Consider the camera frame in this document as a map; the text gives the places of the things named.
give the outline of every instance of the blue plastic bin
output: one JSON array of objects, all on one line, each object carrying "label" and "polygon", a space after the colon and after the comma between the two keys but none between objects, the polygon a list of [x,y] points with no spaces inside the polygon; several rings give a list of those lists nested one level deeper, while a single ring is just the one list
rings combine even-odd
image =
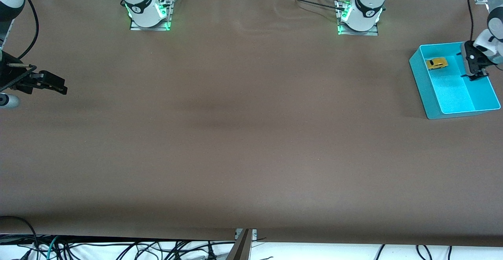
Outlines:
[{"label": "blue plastic bin", "polygon": [[[462,42],[422,45],[410,58],[410,67],[430,120],[469,116],[500,109],[489,77],[470,81],[465,74]],[[428,70],[426,60],[445,57],[449,65]]]}]

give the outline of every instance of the white floor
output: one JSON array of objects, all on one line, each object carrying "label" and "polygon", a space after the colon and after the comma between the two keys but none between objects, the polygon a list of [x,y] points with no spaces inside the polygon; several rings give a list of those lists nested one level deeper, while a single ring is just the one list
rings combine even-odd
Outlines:
[{"label": "white floor", "polygon": [[[193,248],[205,245],[207,242],[193,242],[186,248]],[[173,242],[161,243],[163,249],[173,247]],[[250,260],[264,260],[273,257],[272,260],[375,260],[379,245],[377,244],[319,244],[319,243],[273,243],[256,242],[253,244]],[[228,253],[232,244],[214,245],[213,250],[216,255]],[[74,254],[81,260],[113,260],[124,250],[126,246],[79,246],[72,249]],[[428,246],[432,260],[446,260],[447,246]],[[19,259],[27,251],[26,248],[15,245],[0,246],[0,260]],[[161,259],[158,251],[151,250]],[[426,251],[421,250],[424,257],[428,259]],[[136,249],[131,249],[124,260],[133,260],[137,253]],[[203,251],[188,253],[183,260],[195,260],[198,256],[207,256]],[[30,260],[36,258],[36,253],[30,255]],[[140,260],[156,260],[157,258],[149,253],[143,253]],[[380,260],[420,260],[414,245],[386,245],[379,258]],[[500,247],[466,247],[454,246],[451,254],[452,260],[501,260],[503,259],[503,248]]]}]

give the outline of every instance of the toy car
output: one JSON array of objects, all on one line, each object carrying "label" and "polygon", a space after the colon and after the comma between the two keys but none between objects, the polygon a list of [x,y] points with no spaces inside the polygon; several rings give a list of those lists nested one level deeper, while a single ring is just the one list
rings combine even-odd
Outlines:
[{"label": "toy car", "polygon": [[449,65],[449,63],[447,63],[447,59],[445,59],[445,57],[436,57],[426,61],[426,67],[428,67],[428,70],[445,68],[447,65]]}]

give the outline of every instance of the brown table surface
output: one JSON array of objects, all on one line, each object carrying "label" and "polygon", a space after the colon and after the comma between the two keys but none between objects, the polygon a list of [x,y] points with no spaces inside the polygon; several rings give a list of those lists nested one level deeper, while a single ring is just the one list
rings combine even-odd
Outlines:
[{"label": "brown table surface", "polygon": [[[2,215],[43,234],[503,244],[503,111],[428,120],[408,63],[467,40],[466,0],[387,0],[377,37],[294,0],[178,0],[169,32],[129,31],[119,0],[33,2],[23,60],[68,95],[0,111]],[[6,52],[33,33],[27,5]]]}]

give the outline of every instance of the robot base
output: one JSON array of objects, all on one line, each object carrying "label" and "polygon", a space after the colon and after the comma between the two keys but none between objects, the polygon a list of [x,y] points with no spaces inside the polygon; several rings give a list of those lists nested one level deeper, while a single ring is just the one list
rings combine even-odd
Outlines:
[{"label": "robot base", "polygon": [[348,9],[349,3],[350,3],[349,0],[335,0],[336,7],[342,7],[345,9],[344,11],[340,11],[340,10],[336,11],[338,34],[339,35],[377,36],[378,33],[377,33],[377,25],[376,24],[374,24],[374,26],[372,26],[372,28],[370,28],[370,30],[360,32],[360,31],[355,31],[355,30],[351,29],[345,22],[343,22],[341,20],[343,14],[347,13],[347,11],[349,10]]},{"label": "robot base", "polygon": [[171,30],[171,20],[173,18],[173,10],[174,10],[174,0],[166,0],[162,3],[165,8],[161,9],[161,11],[165,11],[167,14],[166,18],[162,19],[159,23],[152,27],[141,27],[136,24],[131,19],[131,24],[129,26],[129,30],[132,31],[169,31]]}]

